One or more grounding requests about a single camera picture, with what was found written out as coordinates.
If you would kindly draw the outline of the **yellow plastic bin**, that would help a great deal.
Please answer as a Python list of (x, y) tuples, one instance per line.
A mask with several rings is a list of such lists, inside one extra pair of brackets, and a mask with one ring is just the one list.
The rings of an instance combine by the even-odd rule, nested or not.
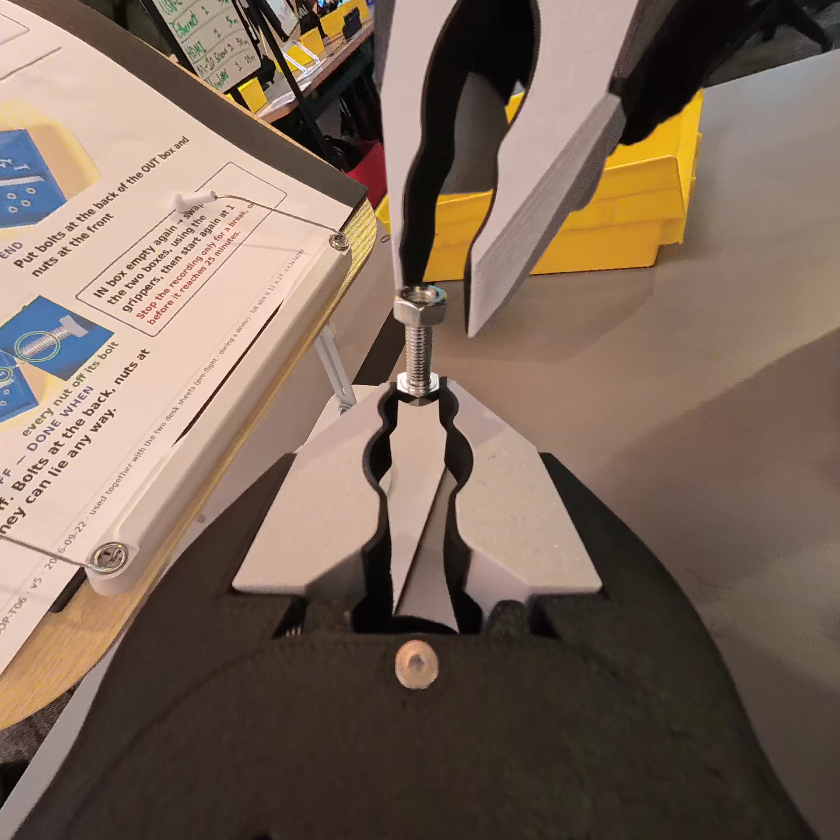
[[(703, 90), (644, 141), (619, 145), (591, 201), (571, 213), (533, 275), (644, 268), (659, 247), (683, 241), (696, 180)], [(492, 192), (441, 195), (424, 280), (462, 280)]]

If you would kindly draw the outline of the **white stand strut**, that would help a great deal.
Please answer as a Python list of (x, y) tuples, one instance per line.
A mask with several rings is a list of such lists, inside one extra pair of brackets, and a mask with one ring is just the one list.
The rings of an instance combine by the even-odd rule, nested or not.
[(327, 321), (314, 340), (313, 346), (338, 401), (339, 414), (344, 414), (357, 403), (357, 399), (351, 380), (340, 357), (340, 352), (335, 342), (335, 335), (336, 332), (332, 322)]

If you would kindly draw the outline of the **person's right hand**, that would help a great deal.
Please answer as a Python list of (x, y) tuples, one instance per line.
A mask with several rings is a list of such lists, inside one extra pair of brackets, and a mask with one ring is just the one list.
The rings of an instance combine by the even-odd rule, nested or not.
[(747, 40), (756, 34), (770, 39), (781, 25), (817, 43), (823, 53), (833, 47), (799, 2), (639, 2), (609, 87), (625, 118), (619, 144), (646, 139)]

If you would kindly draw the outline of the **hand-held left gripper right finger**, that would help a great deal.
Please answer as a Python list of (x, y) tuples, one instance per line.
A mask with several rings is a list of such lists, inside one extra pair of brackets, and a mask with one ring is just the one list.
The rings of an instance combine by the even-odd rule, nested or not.
[(483, 611), (503, 601), (597, 593), (602, 580), (536, 447), (461, 385), (454, 428), (472, 466), (455, 497), (469, 550), (465, 593)]

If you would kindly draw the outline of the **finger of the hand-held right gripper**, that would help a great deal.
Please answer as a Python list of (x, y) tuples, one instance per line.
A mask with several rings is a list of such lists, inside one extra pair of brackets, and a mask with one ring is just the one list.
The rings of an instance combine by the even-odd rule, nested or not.
[(497, 154), (497, 185), (469, 252), (465, 329), (503, 309), (558, 233), (587, 203), (625, 124), (610, 92), (636, 34), (635, 1), (537, 2), (532, 78)]
[(396, 291), (424, 281), (472, 58), (472, 2), (380, 2), (380, 94)]

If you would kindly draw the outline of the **whiteboard with green writing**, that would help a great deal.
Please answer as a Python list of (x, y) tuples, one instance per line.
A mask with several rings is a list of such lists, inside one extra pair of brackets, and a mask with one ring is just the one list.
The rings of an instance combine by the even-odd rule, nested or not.
[(256, 76), (261, 52), (237, 1), (153, 1), (164, 31), (207, 85), (229, 93)]

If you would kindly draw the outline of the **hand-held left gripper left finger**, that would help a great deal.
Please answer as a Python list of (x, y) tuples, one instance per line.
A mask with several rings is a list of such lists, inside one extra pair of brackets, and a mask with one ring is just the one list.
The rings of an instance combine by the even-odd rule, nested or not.
[(378, 385), (297, 452), (233, 580), (238, 592), (394, 605), (384, 476), (400, 398)]

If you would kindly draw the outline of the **steel hex bolt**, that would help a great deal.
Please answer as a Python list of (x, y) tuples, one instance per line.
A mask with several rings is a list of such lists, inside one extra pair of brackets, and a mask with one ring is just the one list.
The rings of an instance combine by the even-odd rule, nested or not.
[(410, 382), (428, 382), (433, 373), (434, 328), (445, 320), (446, 294), (422, 283), (401, 288), (395, 295), (393, 316), (405, 331), (406, 370)]

